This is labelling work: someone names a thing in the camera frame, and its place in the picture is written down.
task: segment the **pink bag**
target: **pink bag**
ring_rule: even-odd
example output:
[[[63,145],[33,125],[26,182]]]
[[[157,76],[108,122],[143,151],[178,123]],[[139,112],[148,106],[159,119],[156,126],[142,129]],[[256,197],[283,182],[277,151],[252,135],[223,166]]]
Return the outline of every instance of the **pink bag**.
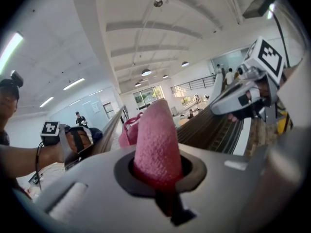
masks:
[[[138,122],[135,123],[137,120],[140,119],[142,112],[140,112],[137,117],[130,118],[126,121],[123,127],[123,131],[119,136],[119,144],[121,148],[135,145],[137,143],[137,135],[138,135]],[[127,129],[126,125],[133,124],[129,129]]]

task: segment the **yellow object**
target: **yellow object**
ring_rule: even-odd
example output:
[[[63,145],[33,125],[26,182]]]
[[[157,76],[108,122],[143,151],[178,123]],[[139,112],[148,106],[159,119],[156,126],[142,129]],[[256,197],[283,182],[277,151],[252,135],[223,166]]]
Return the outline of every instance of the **yellow object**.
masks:
[[[286,123],[286,117],[287,117],[287,112],[281,112],[281,114],[285,115],[285,118],[278,122],[278,125],[277,125],[277,133],[278,134],[283,134],[284,128],[285,128],[285,123]],[[290,124],[291,124],[291,120],[289,119],[287,128],[290,126]]]

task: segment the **conveyor belt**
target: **conveyor belt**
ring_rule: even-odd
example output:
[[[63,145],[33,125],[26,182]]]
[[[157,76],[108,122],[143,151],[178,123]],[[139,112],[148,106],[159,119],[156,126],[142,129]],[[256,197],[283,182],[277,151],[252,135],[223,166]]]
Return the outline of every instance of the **conveyor belt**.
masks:
[[[227,116],[214,115],[206,107],[177,129],[178,142],[205,150],[232,153],[243,121],[231,122]]]

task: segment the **pink sponge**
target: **pink sponge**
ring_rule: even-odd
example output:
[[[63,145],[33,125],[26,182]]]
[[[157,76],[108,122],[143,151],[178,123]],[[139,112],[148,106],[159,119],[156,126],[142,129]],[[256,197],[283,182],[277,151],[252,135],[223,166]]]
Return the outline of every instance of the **pink sponge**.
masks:
[[[174,192],[182,178],[177,133],[166,100],[148,107],[140,119],[134,174],[162,192]]]

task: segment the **railing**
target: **railing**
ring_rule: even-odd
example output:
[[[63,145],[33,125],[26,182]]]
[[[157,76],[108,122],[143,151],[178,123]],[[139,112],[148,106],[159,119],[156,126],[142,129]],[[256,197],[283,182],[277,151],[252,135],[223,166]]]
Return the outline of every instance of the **railing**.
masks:
[[[216,75],[208,76],[198,80],[193,80],[187,83],[182,83],[176,86],[171,87],[172,93],[180,93],[185,91],[192,91],[196,89],[211,87],[214,85]]]

